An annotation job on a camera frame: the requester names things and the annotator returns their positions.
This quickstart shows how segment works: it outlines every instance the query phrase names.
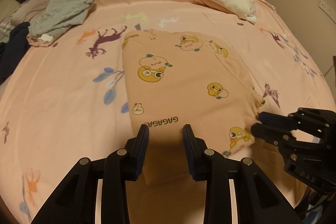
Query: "gray folded clothing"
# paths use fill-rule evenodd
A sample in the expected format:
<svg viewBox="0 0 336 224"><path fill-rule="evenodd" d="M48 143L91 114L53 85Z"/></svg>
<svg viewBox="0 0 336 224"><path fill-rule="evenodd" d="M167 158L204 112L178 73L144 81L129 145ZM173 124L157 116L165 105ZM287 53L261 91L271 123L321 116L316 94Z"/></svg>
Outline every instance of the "gray folded clothing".
<svg viewBox="0 0 336 224"><path fill-rule="evenodd" d="M43 12L29 26L32 46L50 46L73 25L83 24L95 0L50 0Z"/></svg>

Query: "orange deer print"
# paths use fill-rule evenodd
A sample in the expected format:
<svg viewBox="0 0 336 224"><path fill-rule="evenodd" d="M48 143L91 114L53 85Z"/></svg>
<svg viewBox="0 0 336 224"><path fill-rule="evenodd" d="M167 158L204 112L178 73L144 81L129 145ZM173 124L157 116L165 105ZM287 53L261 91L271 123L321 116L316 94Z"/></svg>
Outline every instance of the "orange deer print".
<svg viewBox="0 0 336 224"><path fill-rule="evenodd" d="M96 32L97 32L97 30L98 30L99 28L97 28L97 29L92 29L91 31L84 31L84 34L81 36L81 38L80 39L78 39L78 41L77 41L77 45L80 45L80 44L82 44L82 43L84 43L85 42L85 37L91 37L91 36L93 36Z"/></svg>
<svg viewBox="0 0 336 224"><path fill-rule="evenodd" d="M262 33L267 32L263 27L259 27L258 29L259 29L260 32L262 32Z"/></svg>
<svg viewBox="0 0 336 224"><path fill-rule="evenodd" d="M35 203L35 200L34 200L34 197L33 197L33 193L37 193L38 190L37 190L37 184L40 180L40 171L38 171L38 175L37 175L37 178L34 178L34 172L33 172L33 169L30 170L27 170L26 174L25 174L25 177L26 177L26 180L27 180L27 185L28 185L28 201L34 206L34 207L37 207L36 206L36 203Z"/></svg>

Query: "purple deer print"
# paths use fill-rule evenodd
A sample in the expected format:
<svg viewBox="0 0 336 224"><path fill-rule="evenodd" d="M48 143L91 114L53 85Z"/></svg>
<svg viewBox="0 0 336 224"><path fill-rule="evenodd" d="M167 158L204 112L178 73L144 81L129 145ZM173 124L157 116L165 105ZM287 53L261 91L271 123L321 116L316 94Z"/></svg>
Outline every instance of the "purple deer print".
<svg viewBox="0 0 336 224"><path fill-rule="evenodd" d="M101 51L101 54L105 54L106 51L103 48L98 48L98 45L103 44L105 42L112 42L112 41L118 40L121 37L121 34L124 31L126 31L126 29L127 29L127 26L125 26L125 29L123 29L121 32L118 33L116 29L111 28L111 30L114 30L114 34L107 35L107 36L105 36L108 31L107 29L105 30L105 33L103 35L101 35L99 31L97 31L98 38L96 42L93 44L93 47L89 48L90 51L87 52L85 55L87 57L92 57L92 59L94 59L99 54L99 51Z"/></svg>

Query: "white tag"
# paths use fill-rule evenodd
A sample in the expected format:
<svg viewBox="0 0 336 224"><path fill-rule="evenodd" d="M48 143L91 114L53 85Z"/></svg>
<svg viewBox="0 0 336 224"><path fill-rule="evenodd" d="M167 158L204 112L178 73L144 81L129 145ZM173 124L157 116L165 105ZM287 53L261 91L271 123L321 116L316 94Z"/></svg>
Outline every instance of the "white tag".
<svg viewBox="0 0 336 224"><path fill-rule="evenodd" d="M43 40L45 43L53 41L53 37L51 35L46 34L46 33L41 35L40 39Z"/></svg>

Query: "bed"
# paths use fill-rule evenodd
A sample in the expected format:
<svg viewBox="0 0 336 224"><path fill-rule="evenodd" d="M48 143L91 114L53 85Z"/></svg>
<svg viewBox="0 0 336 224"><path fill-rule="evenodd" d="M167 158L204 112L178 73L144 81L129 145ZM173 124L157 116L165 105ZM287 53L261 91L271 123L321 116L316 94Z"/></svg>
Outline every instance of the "bed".
<svg viewBox="0 0 336 224"><path fill-rule="evenodd" d="M194 0L95 0L82 25L50 47L31 47L0 101L0 195L18 222L31 222L78 159L105 158L136 134L131 117L139 106L129 102L122 62L129 32L199 32L226 41L265 100L258 111L336 111L323 75L275 7L265 0L254 4L255 25ZM98 42L104 36L111 38ZM303 132L295 136L312 141ZM255 140L235 152L227 155L252 158L293 206L300 202L306 186L283 171L273 146ZM126 187L131 223L203 222L202 182L182 176L147 185L142 176Z"/></svg>

